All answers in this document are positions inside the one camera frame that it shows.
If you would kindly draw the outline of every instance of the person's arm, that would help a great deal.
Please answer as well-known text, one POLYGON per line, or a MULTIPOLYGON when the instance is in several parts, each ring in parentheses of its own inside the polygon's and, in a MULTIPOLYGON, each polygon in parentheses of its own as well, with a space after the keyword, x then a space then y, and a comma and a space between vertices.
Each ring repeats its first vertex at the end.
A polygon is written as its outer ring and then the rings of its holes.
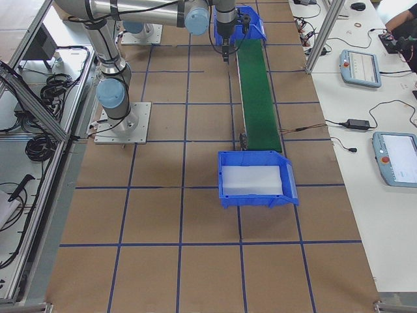
POLYGON ((414 18, 414 15, 410 12, 410 10, 406 10, 397 16, 394 16, 391 20, 389 20, 385 27, 388 31, 393 31, 395 28, 400 26, 402 23, 405 23, 406 21, 412 20, 414 18))

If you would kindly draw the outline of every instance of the tablet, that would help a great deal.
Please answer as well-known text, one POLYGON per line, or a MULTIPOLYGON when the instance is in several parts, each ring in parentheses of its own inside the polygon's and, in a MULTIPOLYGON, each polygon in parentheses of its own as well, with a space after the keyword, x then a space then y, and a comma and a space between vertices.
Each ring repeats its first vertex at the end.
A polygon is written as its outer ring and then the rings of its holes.
POLYGON ((341 77, 345 83, 372 88, 381 86, 381 75, 375 54, 343 50, 339 66, 341 77))
POLYGON ((379 170, 388 185, 417 187, 416 135, 376 132, 372 144, 379 170))

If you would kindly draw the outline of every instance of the black handle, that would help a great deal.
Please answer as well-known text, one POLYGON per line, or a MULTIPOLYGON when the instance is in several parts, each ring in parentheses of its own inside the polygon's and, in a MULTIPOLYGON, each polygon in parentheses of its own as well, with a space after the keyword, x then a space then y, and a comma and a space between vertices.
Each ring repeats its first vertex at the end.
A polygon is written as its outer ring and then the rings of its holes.
POLYGON ((23 188, 25 188, 27 182, 31 181, 32 179, 35 179, 35 178, 31 174, 26 174, 26 176, 23 178, 20 184, 18 184, 18 186, 16 187, 16 189, 14 190, 14 192, 12 193, 8 201, 12 202, 13 200, 15 200, 19 196, 20 192, 22 192, 23 188))

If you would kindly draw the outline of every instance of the blue joint cap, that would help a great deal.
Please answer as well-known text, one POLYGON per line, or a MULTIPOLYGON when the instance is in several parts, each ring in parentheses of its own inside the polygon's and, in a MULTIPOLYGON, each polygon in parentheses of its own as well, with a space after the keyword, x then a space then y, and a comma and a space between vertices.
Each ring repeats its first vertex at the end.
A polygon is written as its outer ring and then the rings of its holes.
POLYGON ((143 30, 143 23, 123 21, 124 29, 131 34, 139 34, 143 30))
POLYGON ((185 27, 191 35, 202 35, 209 29, 210 14, 205 8, 195 8, 185 17, 185 27))
POLYGON ((114 109, 123 103, 126 89, 119 80, 108 78, 98 84, 96 95, 103 107, 114 109))

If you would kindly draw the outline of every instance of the tiled surface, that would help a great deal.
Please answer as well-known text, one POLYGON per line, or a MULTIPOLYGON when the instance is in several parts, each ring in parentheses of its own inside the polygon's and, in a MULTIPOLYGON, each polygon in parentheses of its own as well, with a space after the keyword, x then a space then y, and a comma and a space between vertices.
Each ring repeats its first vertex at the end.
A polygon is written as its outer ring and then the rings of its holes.
MULTIPOLYGON (((280 128, 323 123, 287 1, 245 3, 265 20, 280 128)), ((326 127, 282 137, 298 207, 223 209, 217 153, 244 131, 235 58, 174 27, 161 46, 123 49, 131 99, 152 102, 148 143, 88 143, 47 296, 57 312, 371 313, 326 127)))

